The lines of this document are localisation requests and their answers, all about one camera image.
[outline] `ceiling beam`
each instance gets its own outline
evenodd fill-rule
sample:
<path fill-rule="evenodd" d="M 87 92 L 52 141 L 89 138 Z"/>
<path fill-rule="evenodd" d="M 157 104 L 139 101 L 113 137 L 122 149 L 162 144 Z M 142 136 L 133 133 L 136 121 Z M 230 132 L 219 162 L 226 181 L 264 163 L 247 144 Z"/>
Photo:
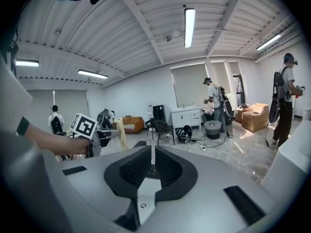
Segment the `ceiling beam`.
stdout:
<path fill-rule="evenodd" d="M 230 0 L 229 4 L 227 6 L 227 9 L 225 11 L 224 17 L 222 19 L 222 21 L 220 22 L 219 25 L 219 29 L 223 30 L 226 29 L 229 24 L 231 23 L 236 11 L 239 8 L 239 5 L 242 3 L 242 0 Z M 212 42 L 210 43 L 210 45 L 208 46 L 207 49 L 207 58 L 209 58 L 211 56 L 211 54 L 213 53 L 215 46 L 218 42 L 218 40 L 224 35 L 224 31 L 217 31 Z"/>
<path fill-rule="evenodd" d="M 87 90 L 89 88 L 102 89 L 101 84 L 51 79 L 19 78 L 18 81 L 26 90 Z"/>
<path fill-rule="evenodd" d="M 254 45 L 258 44 L 259 38 L 263 39 L 273 30 L 279 27 L 285 20 L 290 17 L 290 13 L 287 10 L 282 10 L 263 30 L 257 34 L 257 38 L 251 39 L 244 47 L 240 49 L 240 55 L 245 54 L 247 51 L 251 50 Z"/>
<path fill-rule="evenodd" d="M 143 14 L 141 13 L 139 7 L 137 6 L 137 4 L 135 3 L 134 0 L 123 0 L 123 1 L 127 5 L 127 7 L 131 10 L 131 12 L 133 13 L 135 18 L 137 19 L 137 21 L 141 25 L 142 29 L 145 31 L 148 39 L 151 41 L 151 45 L 153 46 L 155 53 L 157 54 L 161 64 L 164 64 L 163 57 L 162 57 L 160 49 L 156 43 L 155 37 L 152 34 L 152 32 L 149 28 L 149 25 L 148 25 L 145 17 L 143 16 Z"/>
<path fill-rule="evenodd" d="M 106 64 L 100 60 L 91 58 L 86 55 L 82 55 L 76 52 L 68 51 L 68 50 L 60 50 L 55 49 L 39 44 L 27 43 L 27 42 L 18 42 L 18 48 L 20 51 L 34 53 L 34 54 L 43 54 L 43 55 L 52 55 L 57 58 L 61 58 L 63 60 L 67 60 L 70 62 L 74 62 L 78 65 L 85 65 L 93 67 L 94 70 L 100 69 L 101 71 L 105 72 L 107 75 L 117 75 L 119 77 L 125 78 L 127 75 L 118 70 L 117 68 Z"/>
<path fill-rule="evenodd" d="M 211 60 L 226 60 L 226 59 L 234 59 L 234 60 L 240 60 L 242 58 L 247 58 L 247 59 L 256 59 L 256 57 L 258 57 L 258 54 L 255 54 L 255 56 L 253 57 L 246 57 L 246 56 L 239 56 L 238 51 L 233 51 L 233 52 L 216 52 L 217 55 L 212 55 L 210 56 Z M 158 65 L 155 67 L 150 67 L 148 69 L 145 70 L 138 70 L 135 71 L 133 73 L 130 73 L 128 75 L 128 77 L 126 78 L 121 78 L 118 79 L 117 77 L 114 80 L 107 80 L 106 82 L 102 83 L 103 88 L 106 88 L 114 83 L 117 83 L 119 81 L 122 81 L 124 79 L 129 79 L 135 75 L 138 75 L 142 72 L 146 72 L 149 70 L 152 70 L 154 68 L 158 68 L 158 67 L 167 67 L 167 68 L 177 68 L 177 67 L 185 67 L 185 66 L 189 66 L 189 65 L 194 65 L 194 64 L 204 64 L 205 61 L 207 60 L 206 58 L 206 54 L 204 55 L 198 55 L 196 54 L 190 54 L 185 56 L 185 58 L 183 58 L 182 60 L 180 58 L 172 58 L 170 60 L 167 61 L 167 63 L 162 64 L 162 65 Z"/>

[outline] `floor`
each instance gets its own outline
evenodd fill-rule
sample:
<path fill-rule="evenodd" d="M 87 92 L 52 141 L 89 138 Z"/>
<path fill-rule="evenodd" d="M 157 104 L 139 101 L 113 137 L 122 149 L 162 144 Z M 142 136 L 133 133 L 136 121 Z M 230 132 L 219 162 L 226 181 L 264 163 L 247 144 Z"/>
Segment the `floor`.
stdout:
<path fill-rule="evenodd" d="M 290 135 L 293 134 L 300 122 L 300 119 L 293 119 Z M 267 135 L 268 140 L 271 140 L 273 129 L 276 124 L 277 122 L 269 126 Z M 265 128 L 252 133 L 244 129 L 240 123 L 233 121 L 232 125 L 228 126 L 228 132 L 234 137 L 232 139 L 226 137 L 224 144 L 214 148 L 207 148 L 206 152 L 203 152 L 200 149 L 200 144 L 192 144 L 190 142 L 184 144 L 179 142 L 176 136 L 176 145 L 173 144 L 172 136 L 168 138 L 162 136 L 159 145 L 177 148 L 224 161 L 248 174 L 255 182 L 260 183 L 270 168 L 277 152 L 277 149 L 271 149 L 267 147 L 265 143 L 267 129 L 268 128 Z M 204 141 L 200 141 L 202 144 L 215 146 L 224 141 L 226 134 L 221 133 L 219 139 L 211 140 L 207 138 L 203 125 L 201 129 L 199 129 L 199 127 L 194 127 L 192 137 L 201 139 L 202 136 L 205 137 Z M 126 134 L 126 138 L 129 148 L 132 148 L 138 141 L 146 141 L 147 145 L 152 146 L 153 150 L 157 145 L 157 133 L 154 133 L 154 139 L 152 139 L 151 132 L 147 135 L 145 130 L 135 134 Z M 121 145 L 118 137 L 116 137 L 108 143 L 107 147 L 102 148 L 101 155 L 111 154 L 118 151 L 121 151 Z"/>

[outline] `trash can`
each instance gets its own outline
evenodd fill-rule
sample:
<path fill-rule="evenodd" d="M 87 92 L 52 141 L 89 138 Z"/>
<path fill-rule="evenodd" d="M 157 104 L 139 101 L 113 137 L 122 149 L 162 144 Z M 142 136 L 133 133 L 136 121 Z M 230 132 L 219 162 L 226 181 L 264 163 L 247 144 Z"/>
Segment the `trash can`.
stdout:
<path fill-rule="evenodd" d="M 205 131 L 209 139 L 218 139 L 220 135 L 220 128 L 222 123 L 220 121 L 207 121 L 204 123 Z"/>
<path fill-rule="evenodd" d="M 302 119 L 311 121 L 311 107 L 304 106 L 302 110 Z"/>

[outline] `ceiling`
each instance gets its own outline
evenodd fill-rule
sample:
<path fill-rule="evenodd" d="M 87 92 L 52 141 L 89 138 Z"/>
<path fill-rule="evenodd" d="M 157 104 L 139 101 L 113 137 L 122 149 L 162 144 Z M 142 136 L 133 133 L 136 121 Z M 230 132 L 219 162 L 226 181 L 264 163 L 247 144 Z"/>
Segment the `ceiling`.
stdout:
<path fill-rule="evenodd" d="M 184 5 L 196 9 L 192 47 L 184 48 Z M 256 47 L 294 19 L 280 0 L 31 0 L 18 26 L 17 77 L 98 83 L 104 87 L 167 63 L 199 57 L 259 59 Z M 175 31 L 177 37 L 171 37 Z M 107 80 L 77 74 L 86 69 Z"/>

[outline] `black pants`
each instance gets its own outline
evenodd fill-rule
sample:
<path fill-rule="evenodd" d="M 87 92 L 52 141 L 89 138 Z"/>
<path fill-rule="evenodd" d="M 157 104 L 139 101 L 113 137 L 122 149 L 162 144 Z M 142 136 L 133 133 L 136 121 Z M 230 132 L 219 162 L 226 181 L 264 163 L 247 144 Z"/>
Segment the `black pants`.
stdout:
<path fill-rule="evenodd" d="M 280 119 L 274 130 L 273 139 L 278 141 L 280 147 L 287 139 L 292 126 L 293 108 L 291 102 L 283 102 L 280 106 Z"/>

